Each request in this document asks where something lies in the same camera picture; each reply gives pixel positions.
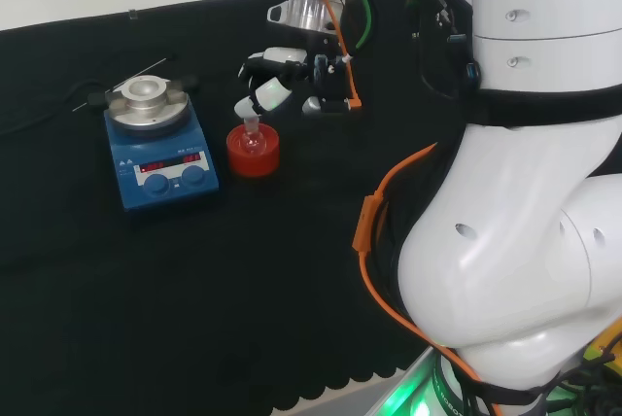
small vial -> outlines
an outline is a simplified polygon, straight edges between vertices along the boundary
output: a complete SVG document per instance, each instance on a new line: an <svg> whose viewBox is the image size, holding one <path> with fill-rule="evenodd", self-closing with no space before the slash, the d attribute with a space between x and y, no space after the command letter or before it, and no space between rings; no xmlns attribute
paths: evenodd
<svg viewBox="0 0 622 416"><path fill-rule="evenodd" d="M242 134L240 146L251 156L260 156L265 152L267 144L259 130L259 117L244 119L244 134Z"/></svg>

red container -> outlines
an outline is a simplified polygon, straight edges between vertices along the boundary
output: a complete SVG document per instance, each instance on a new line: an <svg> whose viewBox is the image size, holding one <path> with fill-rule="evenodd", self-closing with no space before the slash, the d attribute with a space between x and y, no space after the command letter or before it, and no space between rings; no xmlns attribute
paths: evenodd
<svg viewBox="0 0 622 416"><path fill-rule="evenodd" d="M247 178L258 178L273 173L279 167L279 134L267 124L259 123L265 138L265 152L260 156L248 154L240 145L244 124L234 127L226 136L229 167L234 173Z"/></svg>

orange cable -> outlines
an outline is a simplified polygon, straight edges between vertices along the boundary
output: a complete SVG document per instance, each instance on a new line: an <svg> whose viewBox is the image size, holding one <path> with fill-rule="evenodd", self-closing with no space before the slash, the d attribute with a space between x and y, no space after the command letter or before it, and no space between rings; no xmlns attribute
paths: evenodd
<svg viewBox="0 0 622 416"><path fill-rule="evenodd" d="M334 25L334 30L337 32L337 38L339 39L339 44L341 45L341 51L343 52L344 57L350 56L348 54L348 51L346 50L346 43L343 40L343 35L341 35L341 27L339 26L339 22L337 22L337 16L334 15L334 11L332 10L332 6L330 5L330 0L324 0L324 4L327 5L330 19L332 20L332 24ZM359 98L359 94L357 93L357 88L354 85L354 76L352 74L352 66L350 65L350 61L346 63L346 68L348 70L348 77L350 79L350 90L352 91L350 107L359 108L361 107L362 103L361 99Z"/></svg>
<svg viewBox="0 0 622 416"><path fill-rule="evenodd" d="M370 236L373 235L373 233L371 233L371 224L375 216L374 211L378 209L380 205L380 201L382 201L385 188L387 187L389 182L393 179L393 177L396 176L396 174L402 168L413 163L414 161L417 161L423 158L424 156L429 154L434 149L435 146L436 144L432 144L431 146L428 146L425 149L413 154L409 158L398 163L396 166L394 166L391 169L391 171L389 171L389 173L387 173L387 176L383 178L382 182L380 183L380 186L378 187L378 190L376 190L374 195L369 196L365 200L365 202L368 202L369 200L373 200L373 203L363 205L363 211L361 213L361 218L359 220L359 226L357 227L357 235L355 235L355 242L353 246L359 252L359 267L361 269L361 276L363 277L363 282L365 283L365 286L367 287L367 290L369 291L371 296L380 305L380 307L382 307L382 309L387 314L389 314L392 318L394 318L397 322L402 324L404 327L406 327L407 329L415 333L417 336L419 336L423 340L430 343L431 346L433 346L436 350L438 350L445 358L447 358L450 362L454 363L460 369L462 369L466 373L466 375L468 375L472 380L477 381L477 382L482 382L482 380L475 373L475 371L467 363L465 363L456 353L454 353L453 351L451 351L450 349L444 346L440 346L434 343L417 326L415 326L413 323L411 323L410 321L402 317L400 314L398 314L398 312L396 312L396 310L394 310L382 298L382 296L378 294L373 284L371 283L371 280L369 279L369 274L367 272L366 258L367 258L367 253L369 252L369 248L368 248L369 243L368 242L362 243L361 238L362 236L367 236L368 234ZM498 404L493 404L493 408L495 409L496 416L502 416L501 409Z"/></svg>

metal rod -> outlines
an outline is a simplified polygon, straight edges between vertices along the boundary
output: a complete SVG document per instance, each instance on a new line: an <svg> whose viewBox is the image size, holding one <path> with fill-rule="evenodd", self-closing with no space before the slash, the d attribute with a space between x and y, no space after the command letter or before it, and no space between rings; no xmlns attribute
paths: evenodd
<svg viewBox="0 0 622 416"><path fill-rule="evenodd" d="M123 81L121 81L120 83L118 83L116 86L109 88L108 90L106 90L106 92L110 92L111 90L114 90L115 88L122 86L123 84L125 84L127 81L129 81L130 79L134 79L136 76L140 76L143 73L146 73L147 71L149 71L150 69L154 69L156 66L158 66L159 64L163 63L164 61L166 61L168 58L163 58L160 61L152 64L151 66L143 69L142 71L140 71L139 73L136 73L134 76L131 76ZM79 105L78 107L74 108L71 112L75 112L77 110L80 110L82 107L85 107L88 104L88 102L83 103L82 105Z"/></svg>

red led display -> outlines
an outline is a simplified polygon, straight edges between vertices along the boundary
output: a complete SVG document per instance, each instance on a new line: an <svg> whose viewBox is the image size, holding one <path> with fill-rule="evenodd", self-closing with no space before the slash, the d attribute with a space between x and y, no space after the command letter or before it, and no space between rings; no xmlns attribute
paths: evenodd
<svg viewBox="0 0 622 416"><path fill-rule="evenodd" d="M201 160L201 154L190 154L188 156L176 156L175 158L169 158L167 160L152 161L139 165L141 173L149 173L150 171L161 170L169 166L181 165L184 163L192 163L193 161Z"/></svg>

